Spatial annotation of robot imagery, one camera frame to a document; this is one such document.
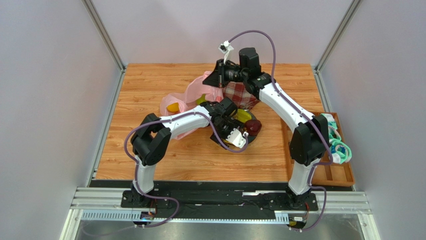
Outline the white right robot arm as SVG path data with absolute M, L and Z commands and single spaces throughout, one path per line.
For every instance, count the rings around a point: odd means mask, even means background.
M 316 165 L 330 151 L 327 119 L 302 108 L 271 74 L 262 71 L 255 48 L 241 49 L 238 64 L 228 59 L 233 51 L 230 45 L 223 43 L 218 49 L 224 58 L 217 60 L 203 84 L 222 88 L 231 82 L 243 83 L 248 93 L 274 110 L 292 132 L 289 150 L 294 165 L 288 182 L 289 191 L 297 197 L 307 194 Z

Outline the red fake apple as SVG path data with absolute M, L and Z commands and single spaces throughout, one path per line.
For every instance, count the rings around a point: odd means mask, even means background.
M 250 119 L 244 123 L 245 131 L 250 135 L 256 137 L 262 129 L 262 123 L 257 119 Z

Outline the pink plastic bag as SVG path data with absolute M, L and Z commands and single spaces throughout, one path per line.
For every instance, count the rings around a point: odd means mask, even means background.
M 205 98 L 208 102 L 220 102 L 224 99 L 220 88 L 203 85 L 203 80 L 210 73 L 211 71 L 206 71 L 202 76 L 197 77 L 187 85 L 184 92 L 172 92 L 162 98 L 159 105 L 160 114 L 167 119 L 173 119 L 164 123 L 165 127 L 170 128 L 172 139 L 180 140 L 210 124 L 206 119 L 210 117 L 209 112 L 204 107 L 196 105 L 196 100 L 203 94 L 206 94 Z M 173 103 L 179 104 L 180 112 L 167 111 L 166 107 Z

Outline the yellow green fake mango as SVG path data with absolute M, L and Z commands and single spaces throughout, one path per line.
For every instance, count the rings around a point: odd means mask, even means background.
M 251 113 L 244 109 L 238 109 L 235 115 L 235 119 L 245 124 L 247 121 L 251 120 L 253 117 Z

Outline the green fake fruit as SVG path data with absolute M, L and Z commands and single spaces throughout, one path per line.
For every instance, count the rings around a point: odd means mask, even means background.
M 199 97 L 195 103 L 197 106 L 201 105 L 202 103 L 206 102 L 206 94 L 202 94 L 201 97 Z

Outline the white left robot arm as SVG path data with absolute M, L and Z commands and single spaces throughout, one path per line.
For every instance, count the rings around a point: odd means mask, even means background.
M 140 126 L 125 138 L 131 143 L 132 152 L 125 153 L 136 163 L 133 187 L 146 196 L 154 189 L 156 165 L 165 156 L 169 143 L 180 135 L 200 128 L 211 127 L 212 140 L 224 149 L 243 152 L 249 143 L 249 134 L 243 123 L 234 118 L 238 108 L 229 98 L 222 101 L 205 101 L 195 108 L 171 116 L 147 115 Z

